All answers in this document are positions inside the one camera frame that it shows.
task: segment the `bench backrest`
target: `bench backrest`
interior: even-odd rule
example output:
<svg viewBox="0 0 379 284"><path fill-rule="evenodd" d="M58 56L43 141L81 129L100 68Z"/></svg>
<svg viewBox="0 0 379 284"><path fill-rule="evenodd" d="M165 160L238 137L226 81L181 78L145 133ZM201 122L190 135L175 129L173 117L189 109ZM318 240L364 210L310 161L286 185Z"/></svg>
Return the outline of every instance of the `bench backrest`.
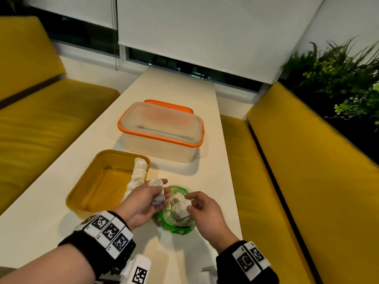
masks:
<svg viewBox="0 0 379 284"><path fill-rule="evenodd" d="M37 17L0 17L0 101L66 73Z"/></svg>
<svg viewBox="0 0 379 284"><path fill-rule="evenodd" d="M247 117L324 284L379 283L379 167L280 83Z"/></svg>

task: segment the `yellow bench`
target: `yellow bench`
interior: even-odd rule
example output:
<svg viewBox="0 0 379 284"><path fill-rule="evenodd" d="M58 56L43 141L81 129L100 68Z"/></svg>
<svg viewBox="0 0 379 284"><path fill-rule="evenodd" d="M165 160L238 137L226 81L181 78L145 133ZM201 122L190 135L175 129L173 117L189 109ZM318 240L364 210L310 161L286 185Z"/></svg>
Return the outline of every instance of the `yellow bench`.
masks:
<svg viewBox="0 0 379 284"><path fill-rule="evenodd" d="M1 215L119 92L60 78L66 71L36 17L0 17L0 35ZM44 82L53 84L27 95Z"/></svg>
<svg viewBox="0 0 379 284"><path fill-rule="evenodd" d="M247 113L324 284L379 283L379 167L280 83ZM314 283L245 121L221 116L244 239Z"/></svg>

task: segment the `right hand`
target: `right hand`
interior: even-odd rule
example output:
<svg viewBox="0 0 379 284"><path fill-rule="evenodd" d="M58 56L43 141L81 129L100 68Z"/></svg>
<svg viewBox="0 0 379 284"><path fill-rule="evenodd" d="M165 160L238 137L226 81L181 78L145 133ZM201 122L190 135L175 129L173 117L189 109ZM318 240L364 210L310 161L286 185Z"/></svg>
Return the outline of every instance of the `right hand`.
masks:
<svg viewBox="0 0 379 284"><path fill-rule="evenodd" d="M239 241L227 226L221 207L213 198L201 191L189 193L185 197L193 199L192 205L187 206L187 211L197 229L219 254Z"/></svg>

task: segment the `left hand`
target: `left hand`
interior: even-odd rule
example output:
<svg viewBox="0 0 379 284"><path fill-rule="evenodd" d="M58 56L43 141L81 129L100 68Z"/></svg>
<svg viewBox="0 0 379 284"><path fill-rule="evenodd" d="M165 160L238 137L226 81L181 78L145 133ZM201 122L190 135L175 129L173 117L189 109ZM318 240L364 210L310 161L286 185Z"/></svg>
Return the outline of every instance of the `left hand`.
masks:
<svg viewBox="0 0 379 284"><path fill-rule="evenodd" d="M167 179L162 179L162 181L163 184L168 182ZM166 200L160 205L153 205L151 201L154 196L162 192L162 186L147 186L148 183L149 181L133 189L128 197L113 210L125 220L131 231L144 225L154 213L165 208L168 204L171 189L165 187L164 196Z"/></svg>

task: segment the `black sleeve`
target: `black sleeve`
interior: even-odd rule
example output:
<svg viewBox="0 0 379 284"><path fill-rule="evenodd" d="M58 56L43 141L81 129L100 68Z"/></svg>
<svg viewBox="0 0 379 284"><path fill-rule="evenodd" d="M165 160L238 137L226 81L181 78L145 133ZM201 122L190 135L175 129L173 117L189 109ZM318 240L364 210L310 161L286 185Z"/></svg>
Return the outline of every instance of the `black sleeve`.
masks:
<svg viewBox="0 0 379 284"><path fill-rule="evenodd" d="M271 267L264 269L253 279L253 281L249 281L249 278L245 275L244 271L232 255L232 253L244 243L246 243L244 240L234 243L217 256L218 284L278 284L279 278Z"/></svg>

